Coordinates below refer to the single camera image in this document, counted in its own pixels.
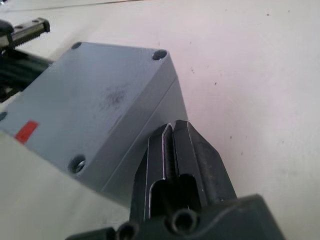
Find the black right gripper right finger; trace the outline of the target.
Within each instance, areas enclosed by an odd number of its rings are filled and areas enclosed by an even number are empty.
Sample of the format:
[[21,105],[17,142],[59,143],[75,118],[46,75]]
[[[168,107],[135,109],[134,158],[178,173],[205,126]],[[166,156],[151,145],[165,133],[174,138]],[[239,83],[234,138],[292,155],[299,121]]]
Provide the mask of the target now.
[[179,184],[192,210],[237,199],[220,154],[189,121],[175,122],[173,139]]

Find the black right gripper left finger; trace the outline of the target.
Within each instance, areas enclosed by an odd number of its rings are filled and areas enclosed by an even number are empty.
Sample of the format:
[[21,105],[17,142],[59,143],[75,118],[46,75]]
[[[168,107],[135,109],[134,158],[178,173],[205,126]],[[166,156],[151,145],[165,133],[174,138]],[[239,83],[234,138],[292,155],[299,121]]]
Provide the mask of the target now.
[[175,213],[179,209],[178,172],[173,127],[167,123],[148,139],[134,177],[129,219],[145,222]]

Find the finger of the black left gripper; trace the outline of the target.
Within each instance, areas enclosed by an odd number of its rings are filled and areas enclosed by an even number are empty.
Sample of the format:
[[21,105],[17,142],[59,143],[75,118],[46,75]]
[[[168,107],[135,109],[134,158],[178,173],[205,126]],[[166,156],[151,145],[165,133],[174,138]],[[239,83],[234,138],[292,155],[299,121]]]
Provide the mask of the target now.
[[13,47],[20,46],[43,33],[49,33],[51,30],[50,23],[47,19],[33,19],[31,21],[14,26],[11,34]]
[[8,49],[0,53],[0,100],[26,89],[53,61],[23,51]]

